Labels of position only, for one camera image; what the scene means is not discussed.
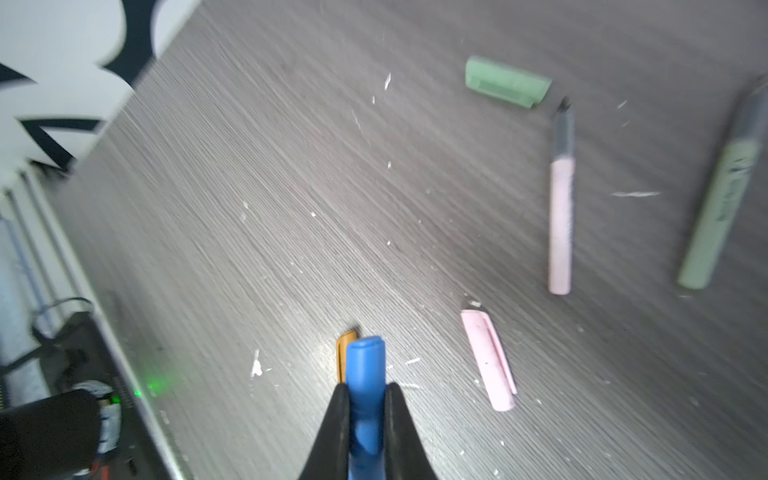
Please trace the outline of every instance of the pen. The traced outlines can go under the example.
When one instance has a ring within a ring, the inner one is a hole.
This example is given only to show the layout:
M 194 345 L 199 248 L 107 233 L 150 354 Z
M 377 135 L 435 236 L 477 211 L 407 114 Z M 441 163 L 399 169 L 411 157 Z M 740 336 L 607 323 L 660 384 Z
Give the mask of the pen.
M 571 292 L 573 249 L 574 112 L 563 98 L 554 120 L 554 158 L 551 165 L 549 204 L 549 291 Z
M 681 286 L 700 290 L 709 284 L 752 168 L 763 149 L 766 127 L 768 78 L 762 77 L 744 98 L 730 138 L 720 153 L 677 278 Z

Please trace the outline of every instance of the black cylinder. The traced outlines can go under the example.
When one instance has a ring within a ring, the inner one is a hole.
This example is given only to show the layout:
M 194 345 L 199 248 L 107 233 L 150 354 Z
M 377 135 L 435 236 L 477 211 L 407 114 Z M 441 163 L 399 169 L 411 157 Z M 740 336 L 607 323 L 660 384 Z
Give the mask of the black cylinder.
M 49 480 L 89 468 L 101 433 L 96 397 L 73 390 L 0 412 L 0 478 Z

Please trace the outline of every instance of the pink marker cap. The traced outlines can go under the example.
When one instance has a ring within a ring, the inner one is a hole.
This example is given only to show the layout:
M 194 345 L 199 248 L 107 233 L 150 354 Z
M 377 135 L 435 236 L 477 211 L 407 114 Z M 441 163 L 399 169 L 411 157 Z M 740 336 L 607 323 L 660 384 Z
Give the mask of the pink marker cap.
M 480 310 L 462 310 L 462 323 L 491 406 L 497 412 L 513 409 L 518 389 L 491 317 Z

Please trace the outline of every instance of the black graphic shape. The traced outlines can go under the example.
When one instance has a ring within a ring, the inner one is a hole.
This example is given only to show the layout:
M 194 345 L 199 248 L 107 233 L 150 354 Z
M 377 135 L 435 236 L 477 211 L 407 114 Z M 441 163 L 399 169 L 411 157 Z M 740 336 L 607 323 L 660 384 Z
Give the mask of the black graphic shape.
M 13 68 L 6 67 L 2 63 L 0 63 L 0 88 L 3 88 L 6 86 L 6 85 L 3 85 L 6 81 L 17 81 L 17 80 L 32 81 L 31 78 L 25 77 L 24 75 L 18 73 Z
M 69 171 L 69 165 L 74 160 L 64 147 L 59 145 L 43 127 L 67 128 L 68 130 L 93 131 L 101 123 L 97 118 L 30 118 L 17 119 L 27 131 L 32 140 L 53 160 L 63 171 Z
M 141 70 L 154 58 L 152 12 L 162 0 L 123 0 L 125 41 L 117 56 L 103 68 L 115 73 L 131 87 Z

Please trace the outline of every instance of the white paint chip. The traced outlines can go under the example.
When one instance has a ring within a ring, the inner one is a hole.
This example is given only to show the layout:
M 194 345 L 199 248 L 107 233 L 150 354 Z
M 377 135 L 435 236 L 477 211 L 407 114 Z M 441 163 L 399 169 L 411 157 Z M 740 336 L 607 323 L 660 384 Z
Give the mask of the white paint chip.
M 250 378 L 261 376 L 261 362 L 259 361 L 259 349 L 253 354 L 253 366 L 250 368 Z
M 656 197 L 657 195 L 661 195 L 661 192 L 613 192 L 611 195 L 613 197 L 642 198 L 642 197 Z

